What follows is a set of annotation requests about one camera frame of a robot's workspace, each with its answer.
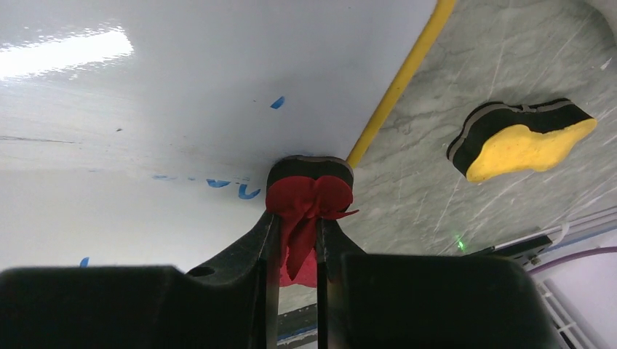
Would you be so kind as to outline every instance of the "yellow trim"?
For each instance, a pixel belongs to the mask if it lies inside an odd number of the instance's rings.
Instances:
[[[386,118],[390,115],[394,105],[397,104],[405,87],[407,87],[409,81],[411,81],[413,74],[418,70],[420,63],[422,63],[426,54],[429,53],[435,40],[437,40],[455,4],[456,0],[437,0],[437,5],[435,6],[435,10],[429,22],[422,30],[422,33],[413,45],[407,58],[405,58],[399,72],[394,77],[394,80],[392,80],[392,84],[390,84],[390,87],[383,95],[381,102],[379,102],[373,116],[370,117],[356,145],[351,149],[347,157],[347,162],[351,167],[355,167],[360,162],[361,157],[366,153],[368,146],[377,135],[377,132],[379,132],[381,125],[386,121]]]

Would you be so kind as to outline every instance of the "marble surface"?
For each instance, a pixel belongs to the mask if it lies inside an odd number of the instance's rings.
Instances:
[[[355,171],[360,213],[341,220],[368,252],[457,255],[617,204],[617,47],[579,0],[460,0]],[[556,168],[471,184],[447,145],[478,105],[570,98],[598,127]],[[279,312],[315,302],[281,290]]]

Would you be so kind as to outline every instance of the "yellow felt pad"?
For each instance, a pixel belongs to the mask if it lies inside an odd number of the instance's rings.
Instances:
[[[467,170],[469,182],[482,182],[508,172],[533,169],[544,172],[563,161],[572,147],[597,125],[587,119],[561,130],[537,133],[525,125],[502,129],[489,138]]]

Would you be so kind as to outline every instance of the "red felt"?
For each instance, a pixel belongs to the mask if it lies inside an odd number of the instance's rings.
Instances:
[[[317,180],[292,176],[277,180],[268,189],[266,211],[282,218],[280,286],[317,287],[317,220],[356,213],[342,212],[353,200],[349,185],[334,176]]]

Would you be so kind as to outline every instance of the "white object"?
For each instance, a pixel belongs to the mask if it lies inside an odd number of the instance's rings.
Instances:
[[[0,0],[0,270],[213,256],[276,160],[349,155],[435,4]]]

